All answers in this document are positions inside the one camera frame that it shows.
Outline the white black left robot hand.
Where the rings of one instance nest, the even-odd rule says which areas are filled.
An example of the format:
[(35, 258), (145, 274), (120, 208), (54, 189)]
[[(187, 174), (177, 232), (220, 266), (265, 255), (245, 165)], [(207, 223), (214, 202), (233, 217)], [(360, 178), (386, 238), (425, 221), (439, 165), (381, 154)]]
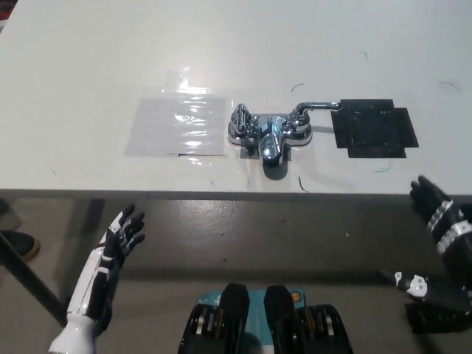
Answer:
[(68, 313), (87, 316), (103, 322), (111, 313), (118, 275), (126, 258), (141, 243), (144, 212), (134, 214), (135, 205), (129, 204), (105, 230), (97, 246), (92, 249), (81, 271)]

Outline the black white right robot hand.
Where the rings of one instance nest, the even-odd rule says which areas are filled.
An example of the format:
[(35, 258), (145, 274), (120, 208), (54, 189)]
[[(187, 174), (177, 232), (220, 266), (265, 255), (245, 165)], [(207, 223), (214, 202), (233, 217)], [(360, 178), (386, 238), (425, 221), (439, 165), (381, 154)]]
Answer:
[(425, 176), (411, 182), (414, 211), (423, 219), (447, 278), (434, 279), (405, 271), (380, 275), (417, 303), (453, 313), (471, 312), (471, 220), (452, 197)]

